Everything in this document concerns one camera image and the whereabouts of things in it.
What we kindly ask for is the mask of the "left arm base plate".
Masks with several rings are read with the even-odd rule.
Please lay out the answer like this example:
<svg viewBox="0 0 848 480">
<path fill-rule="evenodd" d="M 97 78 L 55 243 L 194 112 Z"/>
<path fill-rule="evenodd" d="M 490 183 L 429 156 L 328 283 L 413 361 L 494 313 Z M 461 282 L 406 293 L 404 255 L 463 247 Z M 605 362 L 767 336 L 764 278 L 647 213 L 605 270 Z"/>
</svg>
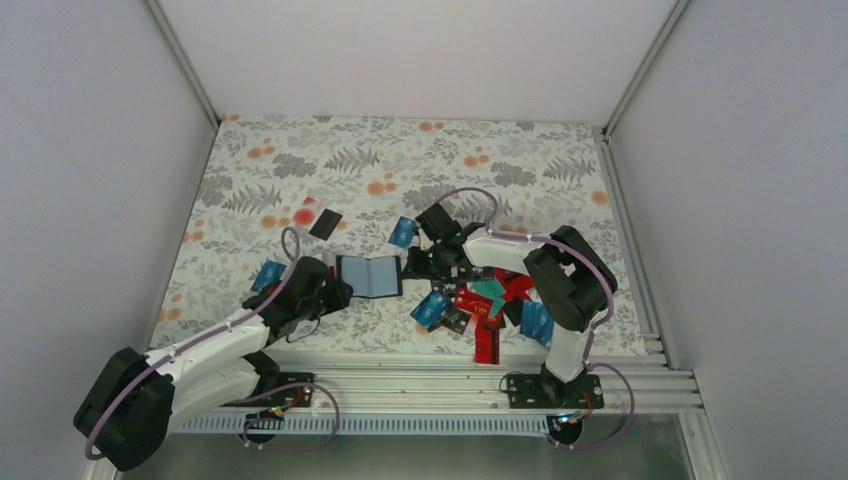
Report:
<svg viewBox="0 0 848 480">
<path fill-rule="evenodd" d="M 245 399 L 223 404 L 223 407 L 308 407 L 311 390 L 307 383 L 315 380 L 312 372 L 283 372 L 275 380 L 262 380 L 255 391 Z"/>
</svg>

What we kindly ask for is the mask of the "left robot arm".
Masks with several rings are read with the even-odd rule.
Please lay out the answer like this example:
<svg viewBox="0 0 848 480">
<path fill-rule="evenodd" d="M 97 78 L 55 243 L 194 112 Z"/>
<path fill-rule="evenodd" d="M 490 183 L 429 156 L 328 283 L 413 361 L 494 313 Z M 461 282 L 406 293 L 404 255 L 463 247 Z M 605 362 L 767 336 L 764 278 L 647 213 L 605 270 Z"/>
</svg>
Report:
<svg viewBox="0 0 848 480">
<path fill-rule="evenodd" d="M 262 408 L 277 419 L 307 407 L 313 375 L 284 373 L 267 354 L 304 320 L 349 306 L 354 289 L 323 261 L 300 258 L 280 280 L 223 321 L 169 347 L 114 353 L 72 420 L 86 455 L 118 470 L 140 466 L 185 423 L 222 406 Z"/>
</svg>

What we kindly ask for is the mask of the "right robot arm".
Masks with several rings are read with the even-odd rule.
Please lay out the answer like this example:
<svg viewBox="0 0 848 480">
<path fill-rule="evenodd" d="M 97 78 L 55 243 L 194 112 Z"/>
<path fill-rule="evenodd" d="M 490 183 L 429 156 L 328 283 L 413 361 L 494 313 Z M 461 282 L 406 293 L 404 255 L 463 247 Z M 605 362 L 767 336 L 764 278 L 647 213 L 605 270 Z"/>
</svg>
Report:
<svg viewBox="0 0 848 480">
<path fill-rule="evenodd" d="M 432 242 L 410 251 L 410 268 L 426 278 L 446 279 L 453 271 L 499 268 L 534 283 L 554 322 L 552 344 L 543 363 L 544 399 L 565 407 L 580 393 L 578 376 L 587 369 L 591 321 L 610 314 L 617 281 L 581 234 L 564 225 L 549 235 L 493 230 L 479 222 L 462 226 L 442 205 L 431 205 L 415 218 Z"/>
</svg>

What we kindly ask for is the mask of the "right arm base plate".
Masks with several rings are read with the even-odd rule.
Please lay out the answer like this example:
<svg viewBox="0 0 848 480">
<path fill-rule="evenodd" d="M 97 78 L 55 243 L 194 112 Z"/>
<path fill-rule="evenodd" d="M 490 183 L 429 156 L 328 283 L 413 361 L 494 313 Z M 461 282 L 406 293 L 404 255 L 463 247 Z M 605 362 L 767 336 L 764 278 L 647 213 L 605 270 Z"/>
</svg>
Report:
<svg viewBox="0 0 848 480">
<path fill-rule="evenodd" d="M 605 406 L 600 379 L 583 373 L 570 382 L 541 374 L 509 372 L 499 388 L 512 409 L 599 409 Z"/>
</svg>

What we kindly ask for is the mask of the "black card holder wallet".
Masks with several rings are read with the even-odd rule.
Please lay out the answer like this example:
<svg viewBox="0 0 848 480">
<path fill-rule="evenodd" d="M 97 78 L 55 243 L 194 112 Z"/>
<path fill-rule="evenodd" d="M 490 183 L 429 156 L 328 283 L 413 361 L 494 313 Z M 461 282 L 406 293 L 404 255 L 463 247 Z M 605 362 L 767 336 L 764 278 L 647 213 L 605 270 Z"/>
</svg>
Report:
<svg viewBox="0 0 848 480">
<path fill-rule="evenodd" d="M 403 294 L 399 256 L 338 256 L 336 270 L 340 279 L 352 288 L 353 297 L 380 299 Z"/>
</svg>

